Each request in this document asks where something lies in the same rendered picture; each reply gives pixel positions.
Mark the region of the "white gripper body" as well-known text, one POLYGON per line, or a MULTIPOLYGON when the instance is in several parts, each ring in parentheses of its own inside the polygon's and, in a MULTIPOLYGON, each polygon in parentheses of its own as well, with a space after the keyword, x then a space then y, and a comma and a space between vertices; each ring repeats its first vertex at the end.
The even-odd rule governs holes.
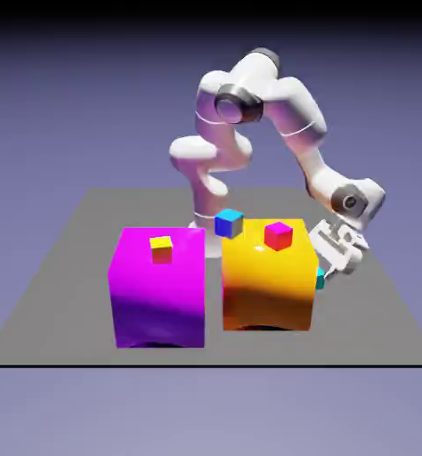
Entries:
POLYGON ((309 238, 316 253, 338 273, 352 273, 362 260, 363 236, 344 222, 331 224, 322 219, 310 230, 309 238))

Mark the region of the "small red cube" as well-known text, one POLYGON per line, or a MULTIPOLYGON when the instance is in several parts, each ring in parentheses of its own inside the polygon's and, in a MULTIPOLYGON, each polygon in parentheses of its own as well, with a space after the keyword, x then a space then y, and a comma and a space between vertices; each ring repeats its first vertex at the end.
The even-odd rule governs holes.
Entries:
POLYGON ((275 251, 289 248, 293 240, 293 228, 281 221, 264 227, 264 244, 275 251))

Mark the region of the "small blue cube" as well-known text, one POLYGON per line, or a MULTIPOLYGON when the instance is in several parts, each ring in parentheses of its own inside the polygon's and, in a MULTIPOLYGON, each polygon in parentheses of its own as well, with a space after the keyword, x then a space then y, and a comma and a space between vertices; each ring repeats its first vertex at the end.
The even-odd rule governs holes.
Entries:
POLYGON ((226 208, 215 215, 215 235, 234 239, 243 231, 244 215, 234 209, 226 208))

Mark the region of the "small yellow cube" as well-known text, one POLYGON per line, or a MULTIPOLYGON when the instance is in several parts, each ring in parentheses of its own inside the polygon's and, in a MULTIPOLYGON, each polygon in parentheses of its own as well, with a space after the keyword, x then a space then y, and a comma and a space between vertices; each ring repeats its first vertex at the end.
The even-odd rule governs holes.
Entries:
POLYGON ((173 260, 173 242, 169 235, 150 237, 151 259, 154 264, 169 264, 173 260))

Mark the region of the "large orange box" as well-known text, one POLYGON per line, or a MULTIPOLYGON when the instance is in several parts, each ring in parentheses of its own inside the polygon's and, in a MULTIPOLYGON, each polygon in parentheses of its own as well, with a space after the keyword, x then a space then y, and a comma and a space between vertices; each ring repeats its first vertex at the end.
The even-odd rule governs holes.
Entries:
POLYGON ((302 219, 245 219, 243 232, 222 239, 223 328, 308 331, 319 260, 302 219), (264 227, 293 228, 289 248, 264 244, 264 227))

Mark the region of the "large magenta box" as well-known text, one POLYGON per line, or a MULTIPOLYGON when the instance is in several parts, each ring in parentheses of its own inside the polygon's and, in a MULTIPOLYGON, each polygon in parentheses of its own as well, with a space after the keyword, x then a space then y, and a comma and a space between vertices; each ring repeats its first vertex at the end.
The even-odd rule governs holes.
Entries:
POLYGON ((205 231, 126 227, 108 270, 116 345, 205 346, 205 231), (169 235, 173 260, 154 264, 150 237, 169 235))

